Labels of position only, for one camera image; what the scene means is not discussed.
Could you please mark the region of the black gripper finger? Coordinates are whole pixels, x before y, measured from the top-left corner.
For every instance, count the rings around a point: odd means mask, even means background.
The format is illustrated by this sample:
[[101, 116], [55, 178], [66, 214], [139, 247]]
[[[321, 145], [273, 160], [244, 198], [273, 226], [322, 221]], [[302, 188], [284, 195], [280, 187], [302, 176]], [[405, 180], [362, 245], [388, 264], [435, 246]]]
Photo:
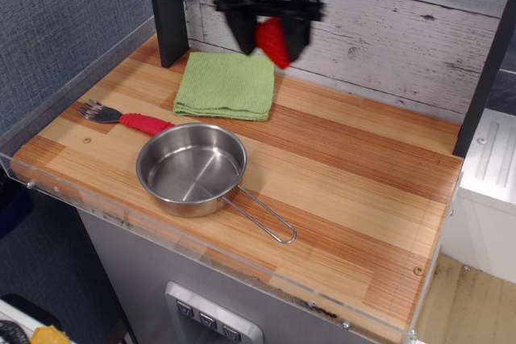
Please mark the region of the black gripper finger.
[[252, 54], [256, 48], [256, 16], [241, 10], [226, 10], [224, 14], [241, 52], [245, 55]]
[[311, 21], [301, 17], [284, 17], [282, 28], [289, 59], [295, 61], [310, 44]]

